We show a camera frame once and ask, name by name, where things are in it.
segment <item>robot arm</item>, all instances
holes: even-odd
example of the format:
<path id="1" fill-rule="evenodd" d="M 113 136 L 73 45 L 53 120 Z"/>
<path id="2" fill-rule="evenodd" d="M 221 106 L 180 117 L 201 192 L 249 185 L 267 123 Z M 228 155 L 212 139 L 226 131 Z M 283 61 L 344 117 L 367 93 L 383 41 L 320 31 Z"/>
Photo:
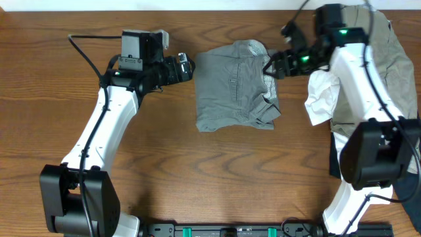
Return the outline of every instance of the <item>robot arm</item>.
<path id="1" fill-rule="evenodd" d="M 116 150 L 128 123 L 140 108 L 143 97 L 161 86 L 192 79 L 194 62 L 179 53 L 163 57 L 168 33 L 125 30 L 122 54 L 113 57 L 102 79 L 97 104 L 81 137 L 60 166 L 46 165 L 39 182 L 50 232 L 89 236 L 89 228 L 80 194 L 69 190 L 79 185 L 79 167 L 85 152 L 84 187 L 95 236 L 137 237 L 143 227 L 137 217 L 120 212 L 120 202 L 110 180 Z M 118 69 L 113 69 L 118 61 Z M 87 151 L 82 151 L 104 109 L 108 91 L 108 109 Z"/>
<path id="2" fill-rule="evenodd" d="M 92 116 L 87 122 L 78 142 L 72 151 L 62 160 L 68 168 L 79 169 L 81 149 L 83 149 L 105 103 L 105 96 L 101 88 L 98 92 L 98 101 L 93 110 Z M 123 133 L 132 117 L 137 113 L 139 104 L 136 92 L 128 91 L 125 87 L 108 86 L 109 110 L 99 125 L 94 138 L 92 139 L 89 157 L 85 160 L 85 169 L 97 167 L 101 171 L 107 171 L 111 175 L 111 166 L 120 144 Z"/>
<path id="3" fill-rule="evenodd" d="M 294 21 L 288 22 L 282 34 L 291 43 L 291 49 L 275 54 L 264 73 L 282 79 L 308 75 L 327 66 L 339 78 L 358 126 L 338 155 L 342 183 L 332 204 L 323 212 L 323 220 L 329 233 L 349 234 L 357 230 L 368 205 L 389 204 L 383 199 L 366 201 L 366 196 L 391 198 L 391 184 L 405 175 L 412 153 L 407 144 L 403 145 L 403 135 L 395 129 L 369 83 L 364 69 L 363 49 L 368 39 L 364 30 L 346 28 L 338 4 L 316 9 L 315 19 L 317 40 L 311 47 L 307 47 L 304 34 Z M 374 88 L 414 145 L 420 134 L 418 121 L 403 118 L 392 102 L 376 70 L 370 46 L 366 62 Z M 270 65 L 275 72 L 267 72 Z"/>

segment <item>crumpled white fabric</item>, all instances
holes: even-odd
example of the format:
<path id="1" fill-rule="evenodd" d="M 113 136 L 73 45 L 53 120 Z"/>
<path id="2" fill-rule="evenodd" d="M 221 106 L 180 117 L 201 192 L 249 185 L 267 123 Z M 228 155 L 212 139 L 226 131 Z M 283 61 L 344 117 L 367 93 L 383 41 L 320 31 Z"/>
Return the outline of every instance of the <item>crumpled white fabric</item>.
<path id="1" fill-rule="evenodd" d="M 304 105 L 313 126 L 332 118 L 339 89 L 339 78 L 331 72 L 317 70 L 310 75 L 309 97 Z"/>

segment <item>green clip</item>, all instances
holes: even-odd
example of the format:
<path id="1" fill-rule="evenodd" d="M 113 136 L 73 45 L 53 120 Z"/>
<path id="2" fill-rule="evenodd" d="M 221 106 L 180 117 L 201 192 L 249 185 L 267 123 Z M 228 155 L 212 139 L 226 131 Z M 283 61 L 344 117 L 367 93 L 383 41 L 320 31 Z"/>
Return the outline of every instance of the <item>green clip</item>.
<path id="1" fill-rule="evenodd" d="M 268 237 L 276 237 L 276 228 L 268 229 Z"/>
<path id="2" fill-rule="evenodd" d="M 191 237 L 191 228 L 183 228 L 183 237 Z"/>

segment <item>wooden table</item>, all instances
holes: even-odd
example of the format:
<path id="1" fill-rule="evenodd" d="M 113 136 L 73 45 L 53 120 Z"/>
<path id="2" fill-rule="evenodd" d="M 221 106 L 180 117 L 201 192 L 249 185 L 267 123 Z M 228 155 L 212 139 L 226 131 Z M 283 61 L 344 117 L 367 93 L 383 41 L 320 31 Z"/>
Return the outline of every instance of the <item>wooden table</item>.
<path id="1" fill-rule="evenodd" d="M 48 233 L 39 190 L 45 164 L 58 165 L 84 129 L 98 79 L 68 34 L 170 33 L 167 55 L 256 39 L 286 49 L 280 28 L 294 11 L 4 13 L 0 23 L 0 236 Z M 386 11 L 415 65 L 421 92 L 421 12 Z M 312 12 L 300 26 L 312 28 Z M 118 40 L 77 39 L 104 70 Z M 195 127 L 194 81 L 148 95 L 129 123 L 112 168 L 122 210 L 148 221 L 280 223 L 316 219 L 340 181 L 328 174 L 327 122 L 311 126 L 308 77 L 278 81 L 282 116 L 275 130 Z M 370 206 L 364 221 L 389 221 L 397 236 L 417 236 L 401 205 Z"/>

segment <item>white wall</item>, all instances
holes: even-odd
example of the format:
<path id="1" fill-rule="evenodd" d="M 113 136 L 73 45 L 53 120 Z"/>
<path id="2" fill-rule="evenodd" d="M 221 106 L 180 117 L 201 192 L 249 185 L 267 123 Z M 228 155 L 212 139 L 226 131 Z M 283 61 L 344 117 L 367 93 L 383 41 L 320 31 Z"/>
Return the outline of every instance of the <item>white wall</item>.
<path id="1" fill-rule="evenodd" d="M 205 11 L 294 10 L 304 0 L 0 0 L 5 11 Z M 371 0 L 374 8 L 421 9 L 421 0 Z M 312 0 L 305 9 L 326 3 L 356 5 L 363 0 Z"/>

